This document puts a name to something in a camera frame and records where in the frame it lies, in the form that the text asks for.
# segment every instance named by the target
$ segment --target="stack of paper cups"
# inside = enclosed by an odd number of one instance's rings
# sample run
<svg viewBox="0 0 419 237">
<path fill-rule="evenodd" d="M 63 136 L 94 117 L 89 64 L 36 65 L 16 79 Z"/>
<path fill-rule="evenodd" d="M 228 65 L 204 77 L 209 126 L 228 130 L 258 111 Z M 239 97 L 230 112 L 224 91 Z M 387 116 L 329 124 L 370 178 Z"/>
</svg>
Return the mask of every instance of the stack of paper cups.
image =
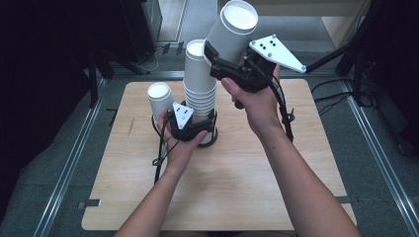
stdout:
<svg viewBox="0 0 419 237">
<path fill-rule="evenodd" d="M 156 82 L 148 87 L 147 94 L 153 112 L 154 123 L 157 123 L 164 110 L 173 110 L 175 99 L 173 98 L 172 90 L 166 83 Z"/>
<path fill-rule="evenodd" d="M 219 58 L 239 63 L 257 23 L 258 14 L 252 5 L 230 0 L 219 12 L 206 41 L 217 50 Z"/>
<path fill-rule="evenodd" d="M 193 122 L 203 121 L 215 109 L 216 79 L 210 76 L 210 66 L 204 59 L 204 40 L 195 39 L 188 43 L 185 61 L 186 105 L 194 109 Z M 212 138 L 210 133 L 202 144 Z"/>
</svg>

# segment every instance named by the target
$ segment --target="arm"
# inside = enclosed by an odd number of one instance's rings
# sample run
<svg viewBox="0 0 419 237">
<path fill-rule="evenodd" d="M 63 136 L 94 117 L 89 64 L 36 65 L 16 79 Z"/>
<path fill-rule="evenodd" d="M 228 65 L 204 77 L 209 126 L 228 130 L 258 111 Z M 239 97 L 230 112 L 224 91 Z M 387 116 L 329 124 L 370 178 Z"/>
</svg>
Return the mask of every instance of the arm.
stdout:
<svg viewBox="0 0 419 237">
<path fill-rule="evenodd" d="M 274 71 L 279 75 L 279 67 Z M 308 167 L 287 138 L 277 113 L 277 102 L 267 88 L 251 94 L 231 79 L 221 81 L 245 107 L 249 125 L 259 137 L 298 236 L 360 236 L 358 229 L 332 193 Z"/>
<path fill-rule="evenodd" d="M 167 111 L 163 112 L 158 121 L 161 130 Z M 170 152 L 166 169 L 150 192 L 129 216 L 115 236 L 158 236 L 170 201 L 175 193 L 183 173 L 191 160 L 193 149 L 206 137 L 207 132 L 200 132 L 192 141 L 180 141 Z M 166 127 L 164 140 L 168 150 L 177 140 L 171 137 L 170 129 Z"/>
</svg>

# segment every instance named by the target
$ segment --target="metal rail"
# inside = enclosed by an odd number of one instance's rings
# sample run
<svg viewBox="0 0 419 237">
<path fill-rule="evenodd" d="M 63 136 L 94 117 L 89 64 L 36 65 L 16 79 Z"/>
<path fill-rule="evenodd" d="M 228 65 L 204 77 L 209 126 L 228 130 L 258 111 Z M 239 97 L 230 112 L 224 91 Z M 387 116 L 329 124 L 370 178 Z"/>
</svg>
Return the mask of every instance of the metal rail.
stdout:
<svg viewBox="0 0 419 237">
<path fill-rule="evenodd" d="M 351 86 L 348 82 L 342 82 L 342 89 L 344 92 L 352 91 Z M 368 145 L 370 146 L 371 151 L 373 152 L 374 158 L 376 159 L 379 170 L 381 171 L 382 176 L 390 190 L 394 201 L 400 210 L 401 216 L 406 223 L 407 228 L 410 231 L 412 236 L 419 236 L 419 218 L 418 213 L 413 205 L 412 200 L 408 196 L 407 192 L 403 188 L 400 180 L 398 179 L 397 174 L 388 157 L 385 155 L 379 140 L 370 125 L 370 122 L 367 118 L 367 115 L 364 112 L 363 108 L 358 107 L 355 100 L 350 97 L 348 98 L 349 105 L 352 112 L 357 119 L 358 124 L 360 125 L 361 131 L 364 134 L 364 137 L 367 140 Z"/>
<path fill-rule="evenodd" d="M 105 89 L 106 81 L 102 79 L 99 85 L 99 95 L 103 95 Z M 87 114 L 87 117 L 84 120 L 84 123 L 76 138 L 76 141 L 70 151 L 70 154 L 68 155 L 67 161 L 64 165 L 61 175 L 59 176 L 55 188 L 49 197 L 48 203 L 42 214 L 41 220 L 38 224 L 37 229 L 35 230 L 34 237 L 47 236 L 52 226 L 52 223 L 64 198 L 65 192 L 67 191 L 68 185 L 74 174 L 74 170 L 77 167 L 77 163 L 80 158 L 80 154 L 83 150 L 84 144 L 86 143 L 87 137 L 89 136 L 90 130 L 102 105 L 102 99 L 103 97 L 100 96 L 98 102 L 93 108 L 89 110 L 89 113 Z"/>
</svg>

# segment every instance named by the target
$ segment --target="forearm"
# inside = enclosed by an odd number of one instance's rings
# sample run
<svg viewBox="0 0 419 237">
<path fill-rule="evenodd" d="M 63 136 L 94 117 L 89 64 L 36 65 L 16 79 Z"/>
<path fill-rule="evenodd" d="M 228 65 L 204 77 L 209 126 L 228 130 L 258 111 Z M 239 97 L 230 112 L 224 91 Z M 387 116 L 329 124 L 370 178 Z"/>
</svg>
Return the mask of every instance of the forearm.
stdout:
<svg viewBox="0 0 419 237">
<path fill-rule="evenodd" d="M 337 199 L 312 172 L 278 124 L 258 134 L 298 236 L 357 236 Z"/>
<path fill-rule="evenodd" d="M 180 178 L 165 171 L 116 236 L 158 236 Z"/>
</svg>

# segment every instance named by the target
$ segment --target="tabletop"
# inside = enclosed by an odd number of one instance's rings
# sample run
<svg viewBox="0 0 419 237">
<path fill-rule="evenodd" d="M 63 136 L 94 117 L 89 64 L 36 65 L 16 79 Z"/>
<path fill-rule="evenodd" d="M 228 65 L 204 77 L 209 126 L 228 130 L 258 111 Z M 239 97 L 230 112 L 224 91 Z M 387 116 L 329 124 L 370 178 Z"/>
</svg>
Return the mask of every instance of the tabletop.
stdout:
<svg viewBox="0 0 419 237">
<path fill-rule="evenodd" d="M 167 82 L 177 102 L 185 98 L 181 81 Z M 347 195 L 308 85 L 281 80 L 289 112 L 294 108 L 293 144 L 335 197 Z M 147 88 L 126 86 L 90 195 L 99 206 L 86 207 L 86 230 L 117 230 L 153 186 L 159 137 L 151 124 Z M 196 148 L 168 209 L 162 230 L 293 230 L 281 191 L 263 147 L 244 111 L 217 82 L 218 139 Z M 356 223 L 349 203 L 342 204 Z"/>
</svg>

